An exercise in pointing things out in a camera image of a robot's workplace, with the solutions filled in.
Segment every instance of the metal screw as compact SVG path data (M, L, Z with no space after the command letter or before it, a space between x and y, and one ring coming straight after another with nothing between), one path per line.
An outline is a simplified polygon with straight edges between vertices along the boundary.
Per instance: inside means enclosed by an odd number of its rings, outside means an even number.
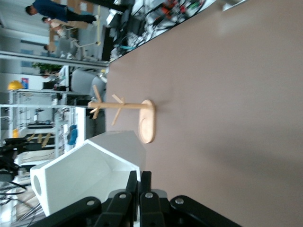
M184 203L184 200L182 198L176 198L175 203L180 205Z
M125 199L125 198L126 198L126 195L125 195L125 194L121 194L121 195L119 195L119 198L120 198L120 199Z
M150 199L150 198L153 197L153 194L152 194L151 192L148 192L148 193L145 194L145 197L146 197L147 199Z
M86 203L88 206L92 206L95 204L95 201L94 200L90 200Z

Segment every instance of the wooden board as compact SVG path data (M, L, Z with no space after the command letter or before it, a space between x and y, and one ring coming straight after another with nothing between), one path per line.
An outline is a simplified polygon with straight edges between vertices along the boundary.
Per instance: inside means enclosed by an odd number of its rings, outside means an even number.
M144 100L142 104L148 104L148 109L139 112L139 135L143 143L151 143L156 134L156 107L151 100Z

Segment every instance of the gray chair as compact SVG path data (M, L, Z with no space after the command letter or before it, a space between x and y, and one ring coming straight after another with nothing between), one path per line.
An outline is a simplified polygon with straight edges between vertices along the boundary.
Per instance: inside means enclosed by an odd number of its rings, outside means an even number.
M76 69L71 76L71 88L75 92L96 97L93 89L93 85L96 85L101 95L102 101L105 100L106 83L101 80L95 72L84 71Z

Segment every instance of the chair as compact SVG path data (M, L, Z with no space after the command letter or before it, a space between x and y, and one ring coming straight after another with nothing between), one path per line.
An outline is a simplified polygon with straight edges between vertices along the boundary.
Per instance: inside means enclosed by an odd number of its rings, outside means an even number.
M75 92L95 97L93 85L96 85L102 100L105 99L106 83L96 73L76 69L71 76L71 88Z
M72 58L77 58L76 54L79 53L79 60L87 59L91 61L98 61L97 58L90 57L86 54L84 47L93 45L96 43L92 44L87 44L87 45L79 45L78 40L71 38L71 37L61 37L59 38L59 43L56 48L56 53L55 56L57 58L68 58L70 55Z

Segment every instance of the wooden pole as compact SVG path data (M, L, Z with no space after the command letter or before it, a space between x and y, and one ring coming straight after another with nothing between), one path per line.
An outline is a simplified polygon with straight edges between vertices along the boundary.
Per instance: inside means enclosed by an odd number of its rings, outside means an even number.
M148 109L150 106L148 104L136 104L136 103L95 103L95 102L89 102L88 108L115 108L115 109Z

